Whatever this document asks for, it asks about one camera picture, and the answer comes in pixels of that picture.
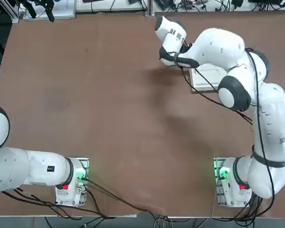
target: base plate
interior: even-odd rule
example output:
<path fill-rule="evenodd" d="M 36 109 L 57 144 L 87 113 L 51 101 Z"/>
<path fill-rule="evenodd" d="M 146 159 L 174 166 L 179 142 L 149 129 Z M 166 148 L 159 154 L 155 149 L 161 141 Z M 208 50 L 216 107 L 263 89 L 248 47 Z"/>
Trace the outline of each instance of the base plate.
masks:
<path fill-rule="evenodd" d="M 69 157 L 74 165 L 74 176 L 71 183 L 65 189 L 56 189 L 56 204 L 72 207 L 86 204 L 87 181 L 78 177 L 88 179 L 89 158 Z"/>
<path fill-rule="evenodd" d="M 217 196 L 218 204 L 225 207 L 237 207 L 242 208 L 249 202 L 252 194 L 252 190 L 239 190 L 239 185 L 235 182 L 232 173 L 232 166 L 224 167 L 224 162 L 227 158 L 214 158 L 214 172 L 215 172 L 215 181 L 217 186 Z M 229 170 L 228 178 L 222 180 L 220 178 L 221 169 Z M 236 200 L 234 197 L 234 192 L 237 194 L 237 199 L 242 199 L 241 201 Z"/>

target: metal frame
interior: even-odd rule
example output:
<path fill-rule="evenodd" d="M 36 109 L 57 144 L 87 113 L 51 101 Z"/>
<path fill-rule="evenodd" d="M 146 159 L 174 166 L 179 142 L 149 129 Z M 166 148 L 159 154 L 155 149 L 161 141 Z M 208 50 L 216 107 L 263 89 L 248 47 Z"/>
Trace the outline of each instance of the metal frame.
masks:
<path fill-rule="evenodd" d="M 155 18 L 155 13 L 153 10 L 153 0 L 147 0 L 147 11 L 145 13 L 146 18 Z"/>
<path fill-rule="evenodd" d="M 0 5 L 9 14 L 12 23 L 19 22 L 19 10 L 17 4 L 14 7 L 7 0 L 0 0 Z"/>

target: floor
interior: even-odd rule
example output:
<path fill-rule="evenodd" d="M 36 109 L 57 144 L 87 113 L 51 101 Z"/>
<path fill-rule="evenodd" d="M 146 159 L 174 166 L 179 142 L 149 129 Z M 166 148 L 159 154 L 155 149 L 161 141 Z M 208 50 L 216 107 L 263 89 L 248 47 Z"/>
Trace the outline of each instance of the floor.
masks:
<path fill-rule="evenodd" d="M 80 221 L 73 221 L 63 218 L 48 217 L 48 221 L 52 228 L 80 228 L 95 217 L 83 218 Z M 203 218 L 198 218 L 196 225 L 204 221 Z M 192 228 L 194 220 L 188 223 L 183 224 L 174 224 L 174 228 Z M 97 222 L 90 223 L 87 227 L 93 228 Z M 98 225 L 98 228 L 152 228 L 154 224 L 154 219 L 147 213 L 140 213 L 137 218 L 116 218 L 114 220 L 106 220 Z M 0 218 L 0 228 L 50 228 L 46 223 L 44 217 L 9 217 L 9 218 Z M 203 225 L 203 228 L 235 228 L 239 227 L 234 222 L 219 222 L 214 220 L 209 220 Z M 255 228 L 285 228 L 285 219 L 263 219 L 259 218 L 256 221 Z"/>
<path fill-rule="evenodd" d="M 9 17 L 6 14 L 0 15 L 0 42 L 3 46 L 6 45 L 7 38 L 10 32 L 11 24 Z M 95 217 L 83 218 L 80 221 L 69 219 L 48 217 L 48 221 L 52 228 L 80 228 L 84 223 L 89 222 Z M 186 219 L 176 219 L 177 221 L 185 221 Z M 198 218 L 196 224 L 200 224 L 204 219 Z M 174 224 L 175 228 L 192 228 L 193 221 L 184 224 Z M 97 222 L 89 224 L 87 227 L 93 227 Z M 154 220 L 148 213 L 140 213 L 137 218 L 116 218 L 114 220 L 106 220 L 102 222 L 99 228 L 151 228 Z M 44 217 L 0 217 L 0 228 L 50 228 Z M 219 221 L 209 220 L 203 225 L 203 228 L 235 228 L 238 227 L 234 222 L 222 223 Z M 256 220 L 256 228 L 285 228 L 285 219 L 262 219 Z"/>

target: green led light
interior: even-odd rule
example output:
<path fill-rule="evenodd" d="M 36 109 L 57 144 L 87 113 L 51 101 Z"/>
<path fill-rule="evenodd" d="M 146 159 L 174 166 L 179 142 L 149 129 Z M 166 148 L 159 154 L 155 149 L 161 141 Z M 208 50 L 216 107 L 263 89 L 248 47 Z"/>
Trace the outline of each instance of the green led light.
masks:
<path fill-rule="evenodd" d="M 222 167 L 222 168 L 219 170 L 219 175 L 220 175 L 221 179 L 227 178 L 229 172 L 230 172 L 230 169 L 229 169 L 229 168 L 227 168 L 227 167 Z"/>

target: black cable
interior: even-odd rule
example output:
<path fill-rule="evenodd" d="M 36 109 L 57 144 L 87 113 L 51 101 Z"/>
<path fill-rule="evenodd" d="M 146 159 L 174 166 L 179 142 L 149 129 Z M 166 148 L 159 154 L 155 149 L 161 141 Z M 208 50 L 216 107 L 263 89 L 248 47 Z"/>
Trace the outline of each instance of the black cable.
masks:
<path fill-rule="evenodd" d="M 139 1 L 139 3 L 140 3 L 141 6 L 142 6 L 143 11 L 147 11 L 147 7 L 145 8 L 145 7 L 143 6 L 142 0 L 138 0 L 138 1 Z"/>
<path fill-rule="evenodd" d="M 240 211 L 239 211 L 239 213 L 236 215 L 236 216 L 234 216 L 233 218 L 212 218 L 213 220 L 216 220 L 216 221 L 221 221 L 221 222 L 230 222 L 230 221 L 234 221 L 234 220 L 236 220 L 237 219 L 237 217 L 244 211 L 244 209 L 246 209 L 247 207 L 248 207 L 248 205 L 249 205 L 249 203 L 251 202 L 251 201 L 254 201 L 254 199 L 255 198 L 250 198 L 250 201 L 248 202 L 248 204 L 246 204 Z"/>
<path fill-rule="evenodd" d="M 28 199 L 28 200 L 30 199 L 30 200 L 33 200 L 33 201 L 38 201 L 38 202 L 43 203 L 43 204 L 46 205 L 46 206 L 47 206 L 47 204 L 50 204 L 51 206 L 48 206 L 48 207 L 49 207 L 52 211 L 54 211 L 56 214 L 58 214 L 60 217 L 63 217 L 64 219 L 67 219 L 67 218 L 68 218 L 68 219 L 72 219 L 72 220 L 81 220 L 81 219 L 82 219 L 82 218 L 74 218 L 74 217 L 71 217 L 63 208 L 61 208 L 60 205 L 56 205 L 56 204 L 51 203 L 51 202 L 49 202 L 49 201 L 41 200 L 41 199 L 39 199 L 38 197 L 36 197 L 35 195 L 32 195 L 32 194 L 30 194 L 32 197 L 25 196 L 25 195 L 23 195 L 22 193 L 20 193 L 18 190 L 20 190 L 21 192 L 24 192 L 24 191 L 23 191 L 22 189 L 20 189 L 20 188 L 14 189 L 14 191 L 15 191 L 18 195 L 22 196 L 22 197 L 25 198 L 25 199 Z M 56 211 L 56 210 L 53 209 L 52 207 L 56 207 L 56 208 L 62 210 L 62 211 L 65 213 L 66 217 L 63 216 L 63 215 L 61 215 L 58 211 Z"/>
<path fill-rule="evenodd" d="M 139 208 L 139 207 L 137 207 L 137 206 L 135 206 L 135 205 L 133 205 L 133 204 L 131 204 L 131 203 L 125 201 L 124 199 L 122 199 L 122 198 L 120 198 L 120 197 L 114 195 L 113 193 L 109 192 L 109 191 L 106 190 L 105 188 L 101 187 L 99 184 L 97 184 L 97 183 L 95 183 L 95 182 L 93 182 L 93 181 L 91 181 L 91 180 L 89 180 L 89 179 L 87 179 L 87 178 L 82 178 L 82 180 L 85 180 L 85 181 L 90 182 L 91 184 L 93 184 L 93 185 L 97 186 L 98 188 L 100 188 L 101 190 L 105 191 L 107 194 L 109 194 L 109 195 L 112 196 L 113 198 L 116 198 L 117 200 L 123 202 L 124 204 L 126 204 L 126 205 L 128 205 L 128 206 L 130 206 L 130 207 L 132 207 L 132 208 L 134 208 L 134 209 L 136 209 L 136 210 L 149 212 L 149 213 L 152 215 L 152 217 L 154 218 L 154 220 L 156 220 L 155 216 L 154 216 L 154 215 L 152 214 L 152 212 L 150 212 L 149 210 L 146 210 L 146 209 L 143 209 L 143 208 Z"/>
<path fill-rule="evenodd" d="M 204 77 L 204 75 L 202 75 L 202 74 L 198 71 L 198 69 L 195 69 L 195 71 L 212 87 L 212 89 L 213 89 L 216 93 L 218 93 L 218 90 L 213 86 L 213 84 L 210 83 L 210 81 L 208 81 L 207 78 Z"/>
<path fill-rule="evenodd" d="M 223 1 L 218 1 L 218 0 L 214 0 L 214 1 L 216 1 L 216 2 L 218 2 L 218 3 L 220 3 L 220 4 L 222 4 L 222 5 L 225 7 L 225 10 L 228 11 L 228 8 L 227 8 L 227 6 L 223 3 Z"/>
<path fill-rule="evenodd" d="M 29 204 L 34 204 L 34 205 L 38 205 L 38 206 L 43 206 L 43 207 L 48 207 L 50 204 L 40 204 L 40 203 L 36 203 L 36 202 L 31 202 L 31 201 L 28 201 L 28 200 L 25 200 L 25 199 L 21 199 L 19 197 L 16 197 L 16 196 L 13 196 L 5 191 L 2 191 L 2 193 L 14 200 L 17 200 L 17 201 L 20 201 L 20 202 L 24 202 L 24 203 L 29 203 Z M 76 210 L 81 210 L 81 211 L 86 211 L 86 212 L 91 212 L 91 213 L 94 213 L 94 214 L 97 214 L 99 215 L 98 212 L 96 211 L 93 211 L 93 210 L 88 210 L 88 209 L 83 209 L 83 208 L 76 208 L 76 207 L 72 207 L 72 206 L 66 206 L 66 205 L 59 205 L 59 207 L 61 208 L 72 208 L 72 209 L 76 209 Z"/>
<path fill-rule="evenodd" d="M 231 111 L 233 111 L 233 112 L 239 114 L 244 120 L 246 120 L 250 125 L 252 125 L 252 123 L 251 123 L 252 120 L 251 120 L 250 117 L 248 117 L 248 116 L 242 114 L 241 112 L 239 112 L 239 111 L 237 111 L 237 110 L 228 108 L 228 107 L 224 106 L 223 104 L 221 104 L 220 102 L 217 102 L 217 101 L 215 101 L 215 100 L 212 100 L 211 98 L 207 97 L 206 95 L 204 95 L 203 93 L 201 93 L 199 90 L 197 90 L 193 85 L 191 85 L 190 81 L 187 79 L 186 74 L 185 74 L 185 71 L 183 70 L 182 67 L 181 67 L 181 70 L 182 70 L 182 72 L 183 72 L 185 81 L 187 82 L 187 84 L 188 84 L 195 92 L 197 92 L 198 94 L 200 94 L 201 96 L 203 96 L 203 97 L 206 98 L 207 100 L 209 100 L 209 101 L 211 101 L 211 102 L 213 102 L 213 103 L 215 103 L 215 104 L 217 104 L 217 105 L 219 105 L 219 106 L 222 106 L 222 107 L 224 107 L 224 108 L 227 108 L 227 109 L 229 109 L 229 110 L 231 110 Z"/>
<path fill-rule="evenodd" d="M 264 213 L 266 213 L 273 205 L 274 201 L 275 201 L 275 187 L 274 187 L 274 183 L 272 180 L 272 176 L 271 176 L 271 172 L 270 172 L 270 168 L 268 166 L 268 162 L 266 159 L 266 154 L 265 154 L 265 149 L 264 149 L 264 144 L 263 144 L 263 138 L 262 138 L 262 132 L 261 132 L 261 122 L 260 122 L 260 101 L 259 101 L 259 90 L 258 90 L 258 78 L 257 78 L 257 66 L 256 63 L 254 61 L 254 59 L 252 58 L 251 54 L 249 51 L 252 51 L 253 49 L 251 48 L 246 48 L 245 51 L 247 52 L 248 56 L 250 57 L 253 67 L 255 69 L 255 75 L 256 75 L 256 117 L 257 117 L 257 126 L 258 126 L 258 133 L 259 133 L 259 138 L 260 138 L 260 144 L 261 144 L 261 149 L 262 149 L 262 154 L 265 160 L 265 165 L 268 171 L 268 175 L 269 175 L 269 179 L 270 179 L 270 183 L 271 183 L 271 188 L 272 188 L 272 200 L 270 205 L 268 206 L 268 208 L 266 208 L 264 211 L 262 211 L 261 213 L 257 214 L 256 217 L 263 215 Z"/>
<path fill-rule="evenodd" d="M 90 223 L 92 223 L 92 222 L 94 222 L 94 221 L 96 221 L 96 220 L 98 220 L 98 219 L 100 219 L 100 218 L 101 218 L 101 217 L 97 217 L 97 218 L 95 218 L 95 219 L 93 219 L 93 220 L 91 220 L 91 221 L 89 221 L 89 222 L 83 224 L 83 225 L 82 225 L 81 227 L 79 227 L 79 228 L 86 228 L 87 225 L 89 225 Z"/>
<path fill-rule="evenodd" d="M 208 220 L 208 218 L 204 221 L 202 221 L 200 224 L 198 224 L 196 227 L 193 227 L 193 228 L 199 228 L 201 227 L 202 225 L 204 225 L 204 223 Z"/>
<path fill-rule="evenodd" d="M 222 107 L 224 107 L 224 108 L 227 108 L 227 109 L 229 109 L 229 110 L 231 110 L 231 111 L 233 111 L 233 112 L 236 112 L 236 113 L 239 114 L 244 120 L 246 120 L 250 125 L 252 125 L 252 119 L 251 119 L 250 117 L 248 117 L 248 116 L 246 116 L 245 114 L 239 112 L 238 110 L 234 110 L 234 109 L 228 108 L 228 107 L 224 106 L 223 104 L 221 104 L 221 103 L 219 103 L 219 102 L 216 102 L 216 101 L 214 101 L 214 100 L 208 98 L 207 96 L 205 96 L 204 94 L 202 94 L 200 91 L 198 91 L 196 88 L 194 88 L 193 85 L 191 85 L 191 83 L 187 80 L 186 74 L 185 74 L 185 71 L 184 71 L 183 67 L 180 67 L 180 66 L 178 66 L 178 67 L 182 70 L 182 73 L 183 73 L 183 75 L 184 75 L 184 78 L 185 78 L 185 81 L 187 82 L 187 84 L 188 84 L 192 89 L 194 89 L 197 93 L 199 93 L 200 95 L 202 95 L 204 98 L 206 98 L 206 99 L 208 99 L 208 100 L 210 100 L 210 101 L 216 103 L 217 105 L 220 105 L 220 106 L 222 106 Z M 198 72 L 198 74 L 216 91 L 216 89 L 214 88 L 214 86 L 213 86 L 197 69 L 195 69 L 195 70 L 196 70 L 196 71 Z"/>
<path fill-rule="evenodd" d="M 200 12 L 199 8 L 197 8 L 196 6 L 192 5 L 193 8 L 196 8 L 198 10 L 198 12 Z"/>
<path fill-rule="evenodd" d="M 48 222 L 47 217 L 44 217 L 44 218 L 46 219 L 46 222 L 47 222 L 48 226 L 49 226 L 50 228 L 53 228 L 53 227 L 50 225 L 50 223 Z"/>
<path fill-rule="evenodd" d="M 96 228 L 100 223 L 102 223 L 104 221 L 104 218 L 103 220 L 101 220 L 100 222 L 98 222 L 95 226 L 93 226 L 93 228 Z"/>
<path fill-rule="evenodd" d="M 115 1 L 116 1 L 116 0 L 114 0 L 113 3 L 112 3 L 112 5 L 111 5 L 110 10 L 109 10 L 109 13 L 111 13 L 111 9 L 112 9 L 112 7 L 113 7 Z"/>
<path fill-rule="evenodd" d="M 169 9 L 167 10 L 167 12 L 169 12 L 169 10 L 172 8 L 172 6 L 175 5 L 175 1 L 176 1 L 176 0 L 174 0 L 173 3 L 170 5 L 170 7 L 169 7 Z"/>
<path fill-rule="evenodd" d="M 203 4 L 202 9 L 205 9 L 205 11 L 207 12 L 207 8 L 206 8 L 206 5 L 204 4 L 203 0 L 200 0 L 200 2 Z"/>
<path fill-rule="evenodd" d="M 31 16 L 27 15 L 25 11 L 23 11 L 23 8 L 19 7 L 19 9 L 20 9 L 26 16 L 28 16 L 29 18 L 32 18 Z M 37 17 L 35 17 L 35 18 L 32 18 L 32 19 L 36 19 L 36 18 L 41 17 L 45 12 L 46 12 L 46 10 L 44 10 L 43 13 L 41 13 L 39 16 L 37 16 Z"/>
<path fill-rule="evenodd" d="M 98 211 L 98 213 L 100 214 L 100 216 L 103 218 L 103 219 L 108 219 L 109 217 L 107 217 L 106 215 L 104 215 L 103 213 L 101 213 L 100 209 L 99 209 L 99 206 L 97 204 L 97 201 L 96 201 L 96 198 L 95 196 L 92 194 L 92 192 L 89 190 L 89 189 L 86 189 L 86 192 L 89 193 L 89 195 L 92 197 L 93 201 L 94 201 L 94 204 L 95 204 L 95 207 Z"/>
<path fill-rule="evenodd" d="M 259 5 L 259 2 L 257 2 L 256 6 L 251 11 L 254 11 L 258 5 Z"/>

